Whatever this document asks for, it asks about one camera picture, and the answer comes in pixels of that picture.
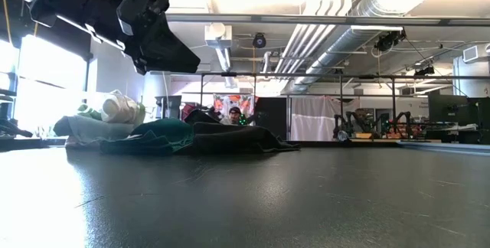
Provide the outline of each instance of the white curtain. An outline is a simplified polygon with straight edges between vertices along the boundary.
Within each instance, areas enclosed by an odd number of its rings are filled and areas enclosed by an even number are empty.
[[[344,115],[361,108],[361,101],[344,103]],[[340,100],[326,97],[292,99],[291,140],[331,141],[335,128],[334,115],[340,114]]]

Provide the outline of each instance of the ceiling light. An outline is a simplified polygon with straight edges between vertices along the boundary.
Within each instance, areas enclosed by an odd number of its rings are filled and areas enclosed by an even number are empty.
[[[402,31],[403,27],[380,25],[351,25],[352,30]]]

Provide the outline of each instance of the window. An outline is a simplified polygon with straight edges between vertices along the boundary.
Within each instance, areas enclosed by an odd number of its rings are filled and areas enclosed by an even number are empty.
[[[22,39],[15,118],[40,137],[80,106],[87,63],[82,57],[34,36]]]
[[[9,74],[15,72],[18,62],[18,49],[6,41],[0,40],[0,90],[15,91],[15,83]]]

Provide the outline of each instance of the metal frame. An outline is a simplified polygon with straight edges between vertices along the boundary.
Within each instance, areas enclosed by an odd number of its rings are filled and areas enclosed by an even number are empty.
[[[215,92],[204,92],[204,77],[205,76],[222,76],[222,77],[238,77],[238,76],[247,76],[247,77],[253,77],[253,94],[249,93],[215,93]],[[339,88],[340,88],[340,94],[324,94],[324,93],[306,93],[306,94],[301,94],[301,93],[284,93],[281,94],[282,96],[286,96],[286,105],[288,109],[286,111],[289,111],[287,113],[287,116],[289,117],[286,119],[286,128],[287,128],[287,136],[288,139],[291,139],[291,120],[292,120],[292,98],[294,96],[340,96],[340,101],[341,101],[341,113],[344,112],[344,102],[343,99],[345,97],[390,97],[393,99],[393,118],[397,117],[397,106],[396,106],[396,98],[399,97],[416,97],[417,95],[396,95],[395,94],[395,82],[396,79],[413,79],[413,80],[431,80],[431,79],[441,79],[441,80],[490,80],[490,76],[398,76],[398,75],[337,75],[337,74],[308,74],[308,73],[219,73],[219,72],[206,72],[206,73],[201,73],[201,107],[202,107],[202,99],[203,99],[203,94],[240,94],[240,95],[253,95],[253,102],[255,105],[255,99],[256,99],[256,80],[257,77],[321,77],[321,78],[338,78],[339,79]],[[391,95],[344,95],[343,89],[344,89],[344,78],[361,78],[361,79],[391,79]],[[187,92],[187,94],[196,94],[196,92]]]
[[[166,14],[168,22],[329,24],[360,26],[488,27],[490,18],[405,18],[327,15]]]

